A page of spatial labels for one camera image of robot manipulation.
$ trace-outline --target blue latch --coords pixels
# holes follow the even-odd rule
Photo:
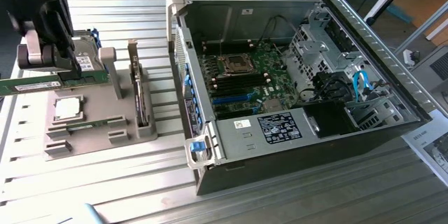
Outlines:
[[[190,152],[200,152],[205,150],[205,143],[204,142],[192,142],[189,144]]]
[[[185,75],[185,78],[184,78],[184,85],[186,86],[189,83],[190,83],[190,80],[189,80],[189,74],[188,74]]]

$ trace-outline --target green circuit board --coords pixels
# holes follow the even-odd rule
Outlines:
[[[216,113],[218,111],[240,111],[254,109],[253,114],[266,113],[262,106],[264,102],[270,99],[277,99],[282,109],[288,109],[296,102],[297,92],[293,81],[282,66],[281,56],[270,43],[261,42],[252,52],[244,54],[248,56],[253,70],[252,73],[268,73],[270,82],[261,86],[244,88],[246,94],[250,94],[250,100],[246,102],[229,102],[218,105],[212,105]],[[201,55],[198,62],[201,65],[202,77],[206,83],[208,95],[213,103],[213,89],[212,79],[217,76],[224,77],[226,73],[226,66],[222,58],[229,55]]]

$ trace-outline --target green pcb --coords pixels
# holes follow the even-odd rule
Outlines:
[[[245,53],[253,64],[256,73],[268,73],[270,82],[262,86],[244,88],[250,95],[248,102],[233,102],[213,105],[214,111],[238,111],[254,109],[254,114],[265,113],[262,103],[269,99],[278,99],[282,109],[288,109],[297,98],[297,93],[286,70],[282,68],[281,55],[274,50],[270,43],[261,42],[254,51]],[[201,55],[198,56],[204,80],[209,97],[216,92],[213,89],[212,78],[222,76],[225,63],[220,60],[226,55]]]
[[[89,85],[108,83],[105,70],[84,71],[77,80],[62,81],[57,74],[29,78],[0,80],[0,96],[41,92],[54,89],[78,88]]]

